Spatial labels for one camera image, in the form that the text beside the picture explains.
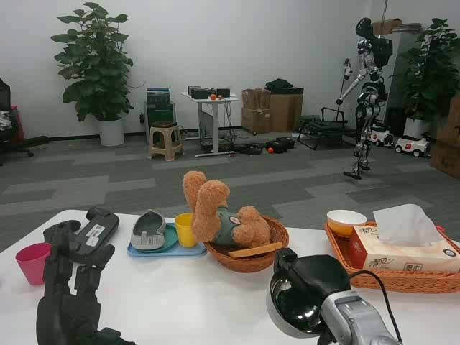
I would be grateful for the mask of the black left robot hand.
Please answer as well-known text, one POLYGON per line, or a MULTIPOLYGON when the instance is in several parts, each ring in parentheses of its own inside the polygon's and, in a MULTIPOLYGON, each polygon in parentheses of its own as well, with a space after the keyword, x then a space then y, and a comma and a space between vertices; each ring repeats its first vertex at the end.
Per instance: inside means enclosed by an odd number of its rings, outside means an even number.
POLYGON ((101 304, 96 291, 101 272, 115 252, 106 245, 86 264, 78 267, 75 276, 76 294, 69 288, 73 274, 70 259, 70 234, 80 223, 65 221, 44 231, 45 241, 51 245, 45 260, 44 296, 37 306, 36 335, 39 344, 128 344, 121 332, 112 328, 98 329, 101 304))

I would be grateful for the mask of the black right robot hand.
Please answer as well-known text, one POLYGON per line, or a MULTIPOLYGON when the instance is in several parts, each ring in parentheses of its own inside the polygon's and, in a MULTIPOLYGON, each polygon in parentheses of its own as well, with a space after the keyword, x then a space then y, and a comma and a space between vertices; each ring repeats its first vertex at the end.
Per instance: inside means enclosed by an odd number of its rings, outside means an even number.
POLYGON ((277 251, 270 294, 280 293, 293 302, 320 307, 334 294, 351 290, 350 278, 342 264, 329 254, 300 257, 290 248, 277 251))

